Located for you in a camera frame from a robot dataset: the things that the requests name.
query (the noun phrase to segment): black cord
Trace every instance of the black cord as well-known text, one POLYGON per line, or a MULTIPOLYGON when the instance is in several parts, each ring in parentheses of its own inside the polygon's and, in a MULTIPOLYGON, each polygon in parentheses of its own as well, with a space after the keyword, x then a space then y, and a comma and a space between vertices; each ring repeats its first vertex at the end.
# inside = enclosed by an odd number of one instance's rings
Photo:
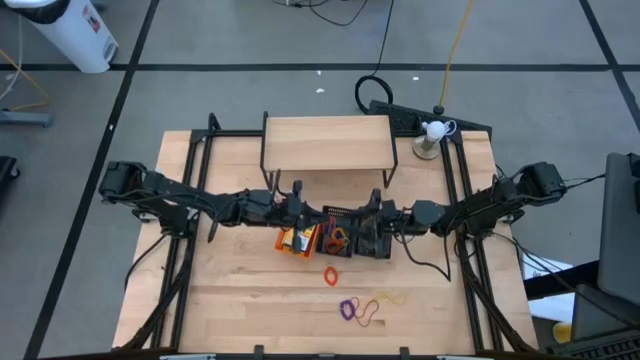
POLYGON ((371 75, 363 76, 358 80, 358 82, 356 82, 356 89, 355 89, 356 104, 358 104, 358 108, 365 115, 369 115, 369 109, 366 106, 364 106, 364 104, 362 103, 362 100, 360 99, 360 87, 367 80, 372 80, 376 82, 378 85, 380 85, 384 90, 384 92, 387 94, 387 103, 393 104, 393 91, 391 90, 391 86, 389 86, 389 84, 387 84, 386 81, 382 80, 381 78, 375 75, 378 73, 378 70, 380 69, 380 64, 382 63, 382 55, 384 54, 384 46, 387 43, 387 34, 389 33, 389 24, 391 24, 391 14, 393 13, 394 4, 395 4, 395 0, 391 0, 391 5, 389 5, 389 15, 387 16, 387 25, 384 29, 384 37, 382 38, 382 47, 380 48, 380 55, 378 56, 378 63, 376 64, 376 68, 371 73, 371 75))
POLYGON ((133 264, 131 265, 131 267, 129 268, 129 271, 127 271, 127 275, 124 278, 124 290, 127 290, 127 285, 129 284, 129 277, 131 276, 131 273, 133 273, 133 270, 136 268, 136 266, 138 266, 138 264, 140 263, 140 261, 142 261, 142 259, 144 259, 147 255, 149 255, 149 253, 151 253, 151 251, 153 251, 153 249, 155 249, 156 247, 158 247, 158 245, 160 245, 160 243, 162 242, 162 240, 164 240, 164 238, 166 238, 167 235, 162 235, 158 240, 156 240, 147 250, 145 250, 142 255, 140 255, 140 257, 138 257, 136 259, 136 261, 133 262, 133 264))
POLYGON ((496 168, 498 168, 498 171, 500 171, 500 178, 505 178, 505 177, 507 177, 507 175, 504 173, 504 171, 502 170, 502 168, 500 167, 500 165, 496 164, 496 168))
POLYGON ((218 219, 220 217, 220 215, 227 209, 227 207, 236 204, 237 202, 239 202, 240 200, 242 200, 241 198, 237 198, 235 200, 229 201, 228 203, 224 204, 222 206, 222 208, 220 209, 220 212, 216 213, 216 216, 213 217, 213 219, 211 219, 211 227, 209 228, 209 234, 207 235, 207 243, 210 243, 211 241, 213 241, 213 236, 215 235, 215 230, 218 228, 218 219))
MULTIPOLYGON (((600 174, 600 175, 594 176, 592 178, 587 178, 586 180, 581 181, 581 182, 579 182, 577 184, 573 184, 573 185, 567 186, 567 190, 571 190, 571 189, 576 188, 576 187, 578 187, 580 185, 588 184, 588 183, 590 183, 590 182, 592 182, 594 180, 597 180, 597 179, 602 179, 602 178, 604 178, 604 176, 605 176, 605 174, 600 174)), ((563 181, 567 182, 567 181, 572 181, 572 180, 580 180, 580 178, 567 179, 567 180, 563 180, 563 181)))
POLYGON ((322 15, 318 14, 318 12, 314 9, 314 7, 317 7, 317 6, 319 6, 319 5, 324 4, 324 3, 326 3, 326 1, 321 2, 321 3, 318 3, 318 4, 313 4, 313 2, 312 2, 311 0, 309 0, 309 4, 307 5, 307 7, 309 8, 309 10, 311 10, 311 12, 312 12, 315 16, 319 17, 320 19, 322 19, 322 20, 324 20, 324 21, 326 21, 326 22, 328 22, 328 23, 330 23, 330 24, 336 25, 336 26, 346 27, 346 26, 351 25, 354 21, 356 21, 356 19, 358 18, 358 16, 360 16, 360 13, 362 12, 362 9, 364 9, 364 7, 367 5, 367 3, 368 3, 368 2, 369 2, 369 0, 364 0, 364 2, 362 3, 362 6, 360 7, 360 9, 359 9, 359 10, 358 10, 358 12, 356 13, 356 15, 353 17, 353 19, 351 19, 351 20, 350 20, 349 22, 347 22, 347 23, 339 23, 339 22, 337 22, 337 21, 333 21, 333 20, 331 20, 331 19, 327 19, 326 17, 324 17, 324 16, 322 16, 322 15))
POLYGON ((475 239, 472 241, 472 244, 473 244, 473 251, 471 251, 471 253, 469 253, 467 255, 467 257, 463 259, 460 256, 460 252, 458 251, 458 239, 456 239, 456 242, 453 243, 453 253, 456 254, 458 259, 460 259, 460 260, 469 260, 478 252, 478 244, 476 243, 475 239))
MULTIPOLYGON (((406 241, 406 242, 407 242, 407 244, 408 244, 408 243, 412 242, 412 241, 413 241, 413 239, 414 239, 415 237, 416 237, 416 236, 415 236, 415 235, 413 235, 413 236, 411 237, 411 239, 409 239, 409 240, 405 240, 405 241, 406 241)), ((402 240, 398 239, 398 234, 393 234, 393 238, 394 238, 397 242, 399 242, 400 244, 402 244, 402 240)))
MULTIPOLYGON (((529 259, 533 260, 532 256, 530 253, 526 253, 525 254, 526 257, 528 257, 529 259)), ((542 258, 540 256, 537 256, 537 260, 544 262, 545 264, 549 265, 550 267, 556 269, 557 271, 562 271, 562 269, 560 267, 558 267, 556 264, 550 262, 549 260, 542 258)))
POLYGON ((402 239, 402 246, 404 247, 404 251, 407 253, 407 256, 409 257, 409 260, 411 260, 412 263, 416 264, 416 265, 422 265, 422 266, 429 266, 432 267, 436 270, 438 270, 438 272, 440 274, 442 274, 442 276, 444 276, 445 279, 447 279, 448 282, 451 282, 451 265, 449 263, 449 251, 447 250, 447 237, 444 237, 444 256, 446 258, 446 262, 447 262, 447 272, 445 273, 444 270, 442 270, 438 265, 427 262, 427 261, 418 261, 416 259, 414 259, 414 257, 411 255, 411 252, 409 251, 409 246, 407 246, 407 241, 404 238, 404 233, 400 233, 400 238, 402 239))
MULTIPOLYGON (((510 239, 507 236, 504 236, 502 234, 498 234, 497 232, 493 232, 492 233, 494 235, 498 235, 508 241, 510 241, 511 243, 513 243, 514 246, 516 246, 517 248, 520 249, 520 251, 522 251, 522 253, 524 254, 529 254, 529 255, 533 255, 537 258, 541 258, 539 255, 534 254, 533 252, 531 252, 530 250, 528 250, 527 248, 525 248, 524 246, 522 246, 522 244, 520 244, 520 242, 518 241, 518 239, 515 238, 515 236, 512 236, 512 239, 510 239)), ((584 300, 586 300, 588 303, 590 303, 591 305, 595 306, 596 308, 598 308, 600 311, 602 311, 603 313, 611 316, 612 318, 620 321, 621 323, 625 324, 626 326, 635 329, 635 330, 640 330, 640 325, 639 324, 634 324, 632 322, 630 322, 627 319, 624 319, 620 316, 618 316, 617 314, 609 311, 608 309, 605 309, 602 305, 598 304, 596 301, 590 299, 588 296, 582 294, 582 293, 578 293, 576 292, 576 289, 574 287, 572 287, 571 285, 569 285, 566 281, 564 281, 564 279, 562 277, 560 277, 558 274, 556 274, 555 272, 551 271, 548 267, 546 267, 544 264, 542 264, 542 262, 538 261, 535 257, 532 256, 528 256, 529 259, 533 260, 533 262, 535 262, 538 266, 540 266, 542 269, 544 269, 544 272, 548 273, 549 275, 551 275, 554 279, 556 279, 560 285, 564 286, 567 290, 569 290, 570 292, 575 293, 577 296, 580 296, 581 298, 583 298, 584 300)))
POLYGON ((445 233, 444 233, 444 237, 443 237, 444 258, 445 258, 445 261, 446 261, 446 264, 447 264, 447 272, 446 273, 438 265, 435 265, 433 263, 426 262, 426 261, 418 261, 418 260, 416 260, 413 257, 413 255, 411 255, 411 251, 409 251, 409 246, 407 246, 407 241, 406 241, 406 239, 404 237, 404 232, 400 232, 400 238, 402 239, 402 246, 404 247, 404 251, 407 253, 407 256, 409 257, 409 260, 411 260, 411 262, 416 264, 416 265, 429 266, 429 267, 432 267, 432 268, 438 270, 438 272, 440 272, 440 274, 442 274, 442 276, 444 276, 444 278, 447 279, 448 282, 451 282, 451 262, 449 261, 449 249, 447 248, 447 234, 449 234, 449 231, 451 230, 451 226, 453 225, 453 222, 456 220, 456 217, 458 217, 458 213, 454 214, 453 217, 451 218, 451 221, 449 222, 449 224, 447 225, 447 227, 445 229, 445 233))
POLYGON ((273 1, 273 3, 278 4, 280 6, 303 8, 303 7, 317 7, 317 6, 320 6, 320 5, 324 5, 327 2, 329 2, 330 0, 324 0, 323 2, 320 2, 320 3, 317 3, 317 4, 311 4, 311 0, 309 0, 309 4, 293 3, 293 4, 290 4, 290 5, 287 5, 286 3, 279 2, 279 1, 276 1, 276 0, 271 0, 271 1, 273 1))

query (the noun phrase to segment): orange object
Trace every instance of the orange object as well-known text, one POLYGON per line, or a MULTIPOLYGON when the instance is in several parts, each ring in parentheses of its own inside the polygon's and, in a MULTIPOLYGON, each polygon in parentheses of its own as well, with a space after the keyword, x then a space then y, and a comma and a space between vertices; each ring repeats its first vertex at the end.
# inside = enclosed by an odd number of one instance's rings
POLYGON ((318 238, 318 226, 312 226, 300 234, 300 240, 302 241, 303 250, 299 253, 293 252, 293 228, 286 231, 281 230, 276 240, 275 249, 278 251, 288 252, 292 255, 300 256, 303 258, 310 258, 313 254, 313 248, 318 238))
POLYGON ((337 255, 342 252, 344 247, 349 243, 349 238, 342 228, 335 228, 331 232, 331 239, 325 244, 325 251, 331 255, 337 255))
POLYGON ((324 281, 326 281, 329 286, 335 286, 338 283, 338 270, 333 266, 329 266, 324 271, 324 281), (329 279, 329 273, 333 274, 333 280, 329 279))

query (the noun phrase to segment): orange rubber band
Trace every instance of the orange rubber band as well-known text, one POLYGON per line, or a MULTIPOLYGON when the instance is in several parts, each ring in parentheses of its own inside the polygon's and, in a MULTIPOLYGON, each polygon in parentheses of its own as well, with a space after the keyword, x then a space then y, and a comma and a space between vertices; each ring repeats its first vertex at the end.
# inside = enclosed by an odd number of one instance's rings
POLYGON ((329 286, 335 286, 338 283, 338 270, 336 270, 333 266, 327 267, 327 269, 324 271, 324 281, 329 286), (333 274, 333 280, 329 279, 329 273, 333 274))
POLYGON ((327 242, 324 249, 327 254, 337 255, 342 252, 344 247, 349 244, 349 238, 342 228, 335 228, 331 232, 331 239, 327 242))

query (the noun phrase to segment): wooden platform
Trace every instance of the wooden platform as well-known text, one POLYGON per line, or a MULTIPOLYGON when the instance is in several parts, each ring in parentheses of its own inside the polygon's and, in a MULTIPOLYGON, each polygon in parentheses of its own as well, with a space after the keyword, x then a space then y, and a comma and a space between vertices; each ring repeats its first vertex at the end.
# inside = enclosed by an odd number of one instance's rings
POLYGON ((264 169, 391 169, 388 116, 270 117, 264 169))
MULTIPOLYGON (((473 188, 490 186, 495 169, 487 134, 463 133, 463 137, 473 188)), ((188 139, 189 132, 165 133, 158 168, 170 178, 182 177, 188 139)), ((397 139, 399 167, 393 184, 382 191, 383 199, 395 199, 398 206, 411 206, 416 199, 448 203, 442 160, 416 158, 411 141, 397 139)), ((259 137, 215 138, 206 190, 264 188, 260 142, 259 137)), ((301 179, 302 197, 311 206, 354 208, 368 201, 374 187, 382 188, 379 175, 368 170, 290 171, 282 174, 280 188, 290 191, 293 180, 301 179)), ((209 225, 204 217, 183 325, 183 352, 251 353, 254 345, 262 344, 268 353, 397 354, 401 346, 408 346, 412 354, 473 353, 453 237, 447 244, 452 266, 449 283, 435 270, 412 264, 395 242, 389 260, 319 254, 306 260, 273 249, 278 229, 221 227, 208 244, 209 225), (329 265, 340 273, 334 288, 323 280, 329 265), (358 296, 366 301, 379 291, 403 294, 406 304, 381 302, 366 328, 341 318, 338 304, 342 300, 358 296)), ((142 225, 136 257, 157 239, 158 230, 157 224, 142 225)), ((496 231, 510 235, 504 225, 496 231)), ((416 237, 409 247, 417 259, 444 266, 443 239, 430 234, 416 237)), ((537 347, 514 247, 496 237, 485 241, 485 249, 497 305, 525 341, 537 347)), ((131 276, 114 345, 129 340, 156 305, 167 250, 168 242, 131 276)), ((480 302, 478 308, 484 343, 490 347, 480 302)), ((168 343, 172 321, 173 309, 167 316, 163 344, 168 343)))

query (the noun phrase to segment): white cable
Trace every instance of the white cable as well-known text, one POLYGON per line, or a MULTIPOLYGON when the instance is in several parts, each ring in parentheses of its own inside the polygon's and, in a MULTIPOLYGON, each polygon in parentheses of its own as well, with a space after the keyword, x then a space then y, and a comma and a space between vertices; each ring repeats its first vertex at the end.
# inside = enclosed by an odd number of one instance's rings
POLYGON ((11 79, 11 83, 9 84, 9 86, 7 86, 7 88, 4 90, 2 95, 0 95, 0 101, 2 101, 2 99, 4 99, 4 97, 7 96, 7 94, 11 92, 11 90, 13 90, 13 85, 16 83, 16 80, 18 80, 18 76, 20 76, 21 68, 22 68, 22 15, 18 15, 18 69, 16 70, 16 74, 13 76, 13 79, 11 79))

